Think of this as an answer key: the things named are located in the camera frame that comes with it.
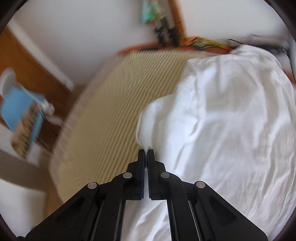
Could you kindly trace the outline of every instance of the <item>yellow striped mattress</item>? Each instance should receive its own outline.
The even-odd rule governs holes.
[[[86,88],[62,131],[50,173],[68,200],[91,181],[105,183],[137,159],[135,131],[140,112],[172,94],[188,59],[207,52],[133,52],[114,59]]]

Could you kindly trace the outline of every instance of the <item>mattress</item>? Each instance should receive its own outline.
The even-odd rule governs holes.
[[[85,184],[105,183],[137,159],[140,112],[172,94],[188,59],[216,54],[133,52],[99,71],[71,111],[56,143],[50,174],[65,202]]]

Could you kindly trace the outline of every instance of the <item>blue object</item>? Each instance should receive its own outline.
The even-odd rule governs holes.
[[[44,95],[37,94],[31,91],[30,94],[39,101],[45,100]],[[12,131],[16,130],[19,121],[22,119],[23,115],[26,114],[27,110],[33,102],[34,100],[23,89],[16,87],[13,87],[9,94],[2,101],[1,115],[5,123]],[[41,113],[39,113],[31,132],[30,143],[36,141],[42,123],[43,117],[41,116]]]

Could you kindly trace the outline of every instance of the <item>colorful fabric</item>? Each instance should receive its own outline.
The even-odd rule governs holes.
[[[153,23],[156,20],[161,20],[165,17],[165,11],[158,0],[143,0],[142,23]]]
[[[197,50],[205,50],[207,48],[220,48],[225,49],[228,52],[232,50],[232,48],[228,45],[221,44],[219,42],[202,37],[187,38],[185,40],[185,43],[183,44],[183,47],[193,47]]]

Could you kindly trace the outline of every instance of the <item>white duvet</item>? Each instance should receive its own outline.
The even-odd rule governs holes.
[[[168,172],[206,182],[273,240],[296,206],[294,89],[276,58],[243,45],[191,59],[175,93],[140,115],[136,139]],[[165,201],[126,205],[123,240],[171,240]]]

